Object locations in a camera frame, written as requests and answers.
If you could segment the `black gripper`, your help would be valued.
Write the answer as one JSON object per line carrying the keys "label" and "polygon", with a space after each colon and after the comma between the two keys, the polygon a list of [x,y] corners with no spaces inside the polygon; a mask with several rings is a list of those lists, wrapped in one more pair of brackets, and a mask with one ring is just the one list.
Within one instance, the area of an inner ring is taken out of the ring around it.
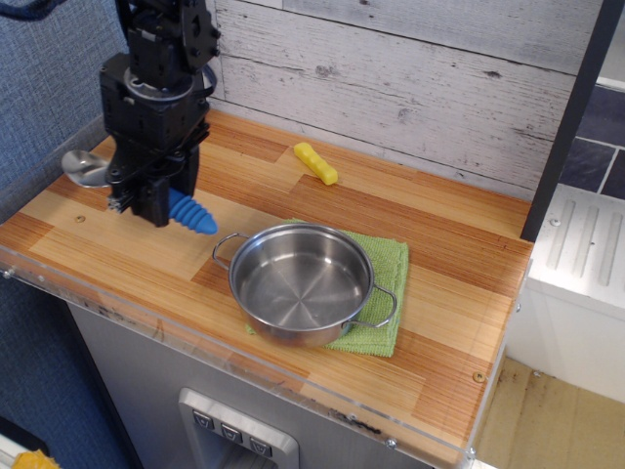
{"label": "black gripper", "polygon": [[209,104],[199,71],[178,53],[117,54],[101,68],[104,127],[115,142],[109,207],[169,224],[169,189],[193,196]]}

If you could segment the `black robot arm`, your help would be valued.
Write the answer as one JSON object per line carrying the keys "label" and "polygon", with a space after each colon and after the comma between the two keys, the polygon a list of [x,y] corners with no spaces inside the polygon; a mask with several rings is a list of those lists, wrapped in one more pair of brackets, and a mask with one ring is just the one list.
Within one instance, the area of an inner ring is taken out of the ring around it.
{"label": "black robot arm", "polygon": [[217,224],[193,195],[220,32],[203,1],[119,1],[116,9],[128,50],[100,72],[104,127],[115,142],[108,205],[156,227],[176,221],[213,235]]}

